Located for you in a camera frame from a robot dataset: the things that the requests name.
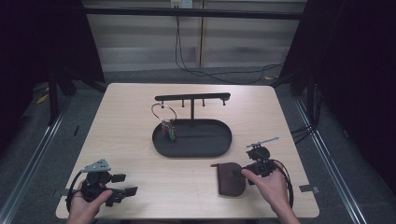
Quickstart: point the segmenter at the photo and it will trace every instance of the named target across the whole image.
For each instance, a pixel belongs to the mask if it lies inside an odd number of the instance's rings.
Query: black cable
[[[182,64],[183,64],[183,67],[180,66],[180,64],[179,64],[178,61],[177,61],[177,47],[179,47],[178,50],[179,50],[180,59],[181,59],[181,62],[182,62]],[[182,47],[181,47],[181,38],[180,38],[180,29],[179,29],[179,18],[177,17],[177,41],[176,41],[176,46],[175,46],[175,61],[176,61],[177,67],[178,67],[179,69],[181,69],[182,71],[188,72],[188,73],[190,73],[191,75],[194,75],[194,76],[197,76],[197,77],[212,77],[212,78],[214,78],[214,79],[216,79],[216,80],[219,80],[219,81],[222,81],[222,82],[226,82],[226,83],[230,83],[230,84],[235,84],[235,85],[249,85],[249,84],[253,84],[253,83],[256,83],[256,82],[262,80],[262,78],[263,78],[263,72],[264,72],[264,71],[273,69],[273,68],[278,67],[278,66],[283,66],[283,63],[268,64],[268,65],[265,65],[262,69],[260,69],[260,70],[255,70],[255,71],[247,71],[247,72],[220,72],[220,73],[208,74],[208,73],[206,73],[206,72],[196,71],[196,70],[190,70],[189,68],[187,68],[186,64],[184,63],[183,53],[182,53],[182,50],[181,50],[181,49],[182,49]],[[225,80],[225,79],[222,79],[222,78],[219,78],[219,77],[215,77],[215,76],[218,76],[218,75],[225,75],[225,74],[246,74],[246,73],[259,73],[259,72],[260,72],[261,74],[260,74],[260,76],[259,76],[257,79],[255,79],[255,80],[253,80],[253,81],[246,82],[246,83],[242,83],[242,82],[232,82],[232,81]]]
[[[78,174],[76,175],[76,177],[73,179],[73,182],[72,182],[72,184],[70,185],[70,189],[69,189],[69,191],[67,192],[67,197],[66,197],[66,208],[67,208],[67,211],[70,213],[70,207],[71,207],[71,205],[72,205],[72,199],[73,199],[73,195],[76,193],[76,192],[73,192],[73,187],[75,186],[75,184],[76,184],[76,181],[77,181],[77,179],[78,179],[78,177],[81,175],[81,171],[79,171],[78,172]]]
[[[299,132],[303,132],[305,130],[308,131],[308,133],[304,133],[304,134],[299,134],[297,136],[293,136],[293,138],[297,138],[297,137],[302,136],[302,138],[300,138],[299,140],[294,142],[294,145],[297,145],[298,143],[303,141],[309,134],[311,134],[318,127],[322,100],[323,100],[323,97],[321,96],[321,94],[319,94],[318,89],[316,89],[316,91],[315,91],[315,106],[316,106],[316,109],[314,111],[314,117],[313,117],[313,120],[312,120],[312,124],[306,126],[305,128],[303,127],[303,128],[300,128],[300,129],[297,129],[297,130],[291,132],[291,133],[299,133]]]
[[[289,176],[288,169],[286,169],[286,166],[280,161],[277,161],[277,160],[268,160],[268,161],[270,161],[275,166],[275,168],[285,177],[288,192],[289,192],[289,204],[290,204],[290,207],[292,208],[293,204],[294,204],[294,192],[293,192],[293,185],[291,184],[291,179]],[[276,162],[279,162],[283,166],[283,169],[285,169],[286,173],[285,173],[285,171],[283,171],[282,168],[280,168],[280,166],[278,166],[276,164]]]
[[[302,70],[298,69],[297,71],[292,72],[291,74],[287,75],[287,76],[283,76],[280,79],[278,79],[277,81],[271,83],[269,86],[276,88],[278,86],[280,86],[281,84],[290,81],[293,77],[297,76],[298,74],[301,73]]]

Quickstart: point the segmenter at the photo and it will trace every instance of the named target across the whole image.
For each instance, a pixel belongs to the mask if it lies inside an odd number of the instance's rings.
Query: person's hand
[[[281,169],[283,168],[280,163],[276,164]],[[300,223],[289,205],[285,177],[277,169],[266,177],[255,175],[248,169],[243,169],[241,173],[257,186],[260,194],[271,205],[281,223]]]
[[[76,192],[72,198],[69,218],[67,224],[91,224],[95,216],[99,213],[100,206],[107,201],[113,191],[108,189],[102,192],[94,201],[87,203],[82,198],[80,191]]]

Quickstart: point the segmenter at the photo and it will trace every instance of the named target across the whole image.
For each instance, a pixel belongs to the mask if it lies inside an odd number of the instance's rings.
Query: black oval tray
[[[155,149],[169,158],[210,158],[226,153],[233,141],[230,128],[216,119],[177,119],[176,140],[163,134],[161,123],[154,129]]]

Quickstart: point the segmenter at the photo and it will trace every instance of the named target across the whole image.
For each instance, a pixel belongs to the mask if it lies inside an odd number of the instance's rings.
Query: gray carpet
[[[228,71],[253,71],[260,68],[212,68],[204,71],[210,73]],[[265,77],[274,77],[280,68],[264,73]],[[230,74],[213,77],[198,77],[179,69],[154,70],[141,72],[118,72],[106,74],[106,82],[135,83],[198,83],[198,84],[231,84],[220,81],[226,79],[232,83],[249,83],[257,80],[259,74]],[[250,85],[267,85],[273,79],[262,78]],[[91,127],[103,94],[91,87],[76,82],[77,94],[70,99],[70,105],[64,112],[64,119],[49,145],[47,154],[35,174],[30,187],[24,196],[12,223],[65,223],[55,216],[58,198],[51,197],[55,189],[64,188],[78,153]],[[282,106],[290,130],[301,128],[304,123],[290,96],[289,85],[276,88],[276,94]],[[61,105],[65,97],[61,95]],[[7,194],[16,185],[22,169],[32,157],[35,147],[47,128],[49,105],[31,104],[26,111],[21,132],[13,141],[7,154],[1,159],[0,177],[2,179],[1,205]],[[354,143],[346,139],[343,129],[326,106],[323,106],[318,130],[322,134],[333,159],[336,161],[356,197],[368,223],[396,223],[396,201],[383,184],[379,176],[361,157]],[[353,223],[341,197],[332,182],[330,175],[318,154],[315,144],[308,136],[297,145],[306,174],[310,183],[319,188],[316,194],[320,214],[313,219],[302,219],[303,223]],[[118,221],[99,223],[118,223]],[[261,223],[276,223],[273,220],[261,220]]]

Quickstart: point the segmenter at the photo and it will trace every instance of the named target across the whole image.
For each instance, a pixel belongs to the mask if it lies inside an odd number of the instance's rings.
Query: wooden table
[[[219,99],[195,103],[196,119],[218,119],[233,134],[228,152],[210,159],[170,159],[159,154],[152,142],[152,133],[160,121],[151,113],[157,95],[229,92],[231,98],[222,104]],[[190,102],[169,101],[178,119],[189,119]],[[270,205],[255,186],[247,185],[239,197],[218,194],[214,163],[236,162],[241,166],[253,163],[247,145],[279,137],[264,144],[271,158],[288,168],[294,188],[293,210],[297,217],[316,217],[318,206],[312,192],[300,192],[308,185],[300,157],[290,135],[282,109],[273,88],[232,85],[177,84],[111,84],[91,126],[76,166],[67,184],[81,168],[105,158],[111,174],[126,174],[125,182],[107,184],[109,188],[126,189],[138,186],[134,197],[127,197],[113,207],[102,206],[98,218],[266,218],[276,217]],[[64,197],[56,215],[67,218]]]

